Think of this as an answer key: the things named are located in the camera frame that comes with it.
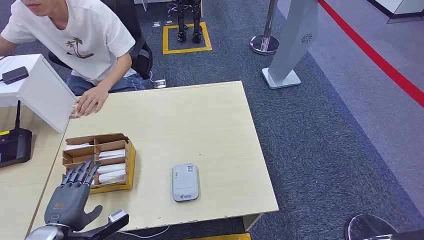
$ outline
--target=silver stand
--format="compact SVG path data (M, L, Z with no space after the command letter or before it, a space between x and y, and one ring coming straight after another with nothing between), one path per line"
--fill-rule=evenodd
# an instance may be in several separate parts
M268 16L266 17L265 30L263 35L254 36L250 40L250 49L261 55L272 55L277 52L280 42L277 38L271 36L271 24L273 23L274 13L276 12L278 0L271 0L269 3Z
M390 239L375 238L397 233L396 229L378 216L361 214L354 217L346 226L346 240Z
M280 47L269 67L262 74L271 89L301 84L293 71L308 48L317 38L318 0L291 1Z
M378 216L361 214L346 226L346 240L423 240L424 229L398 232Z

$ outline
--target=metal pole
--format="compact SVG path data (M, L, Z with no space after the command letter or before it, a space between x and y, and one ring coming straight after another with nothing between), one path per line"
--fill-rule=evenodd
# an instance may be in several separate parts
M266 16L265 30L263 35L254 36L250 41L250 48L253 52L261 55L275 54L280 42L271 36L271 26L274 13L276 12L278 0L271 0L269 3L268 15Z

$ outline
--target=red line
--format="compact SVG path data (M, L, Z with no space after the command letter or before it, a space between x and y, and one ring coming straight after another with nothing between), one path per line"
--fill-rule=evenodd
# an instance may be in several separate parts
M325 1L318 0L324 10L332 17L338 26L362 49L362 51L387 74L401 89L403 89L418 104L424 107L424 92L404 77L378 52L376 52L343 18Z

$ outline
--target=robot finger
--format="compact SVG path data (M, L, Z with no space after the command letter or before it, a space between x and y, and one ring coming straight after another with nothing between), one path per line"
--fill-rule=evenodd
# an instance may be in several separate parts
M73 171L74 171L74 169L69 169L67 171L66 176L63 178L62 183L60 184L61 187L63 187L68 182Z
M93 163L94 157L90 157L88 161L85 162L84 166L81 168L81 173L78 175L76 179L77 182L82 182L86 178L86 174L89 171L90 165Z
M100 167L100 162L97 162L91 169L90 173L87 175L87 178L85 179L83 184L87 184L88 186L90 186L92 184L92 181L94 179L94 175L97 172L97 169L99 169Z
M81 168L84 166L84 162L81 162L80 164L78 164L78 166L76 166L73 171L72 174L69 177L69 180L67 181L67 183L75 183L75 179L77 179L78 174L81 172Z

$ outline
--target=cardboard box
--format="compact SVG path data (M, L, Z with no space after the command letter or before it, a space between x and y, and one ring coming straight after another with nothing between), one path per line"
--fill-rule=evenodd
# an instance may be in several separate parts
M65 166L66 172L69 169L74 168L79 163L86 162L91 157L94 157L94 162L90 166L90 169L98 162L101 163L101 166L125 163L125 182L101 184L99 182L99 173L96 173L94 176L94 183L90 186L90 194L133 189L136 149L128 137L122 133L113 133L68 138L65 142L67 145L82 145L90 143L90 145L85 147L63 151L62 164ZM125 156L99 159L99 154L101 152L114 150L125 150Z

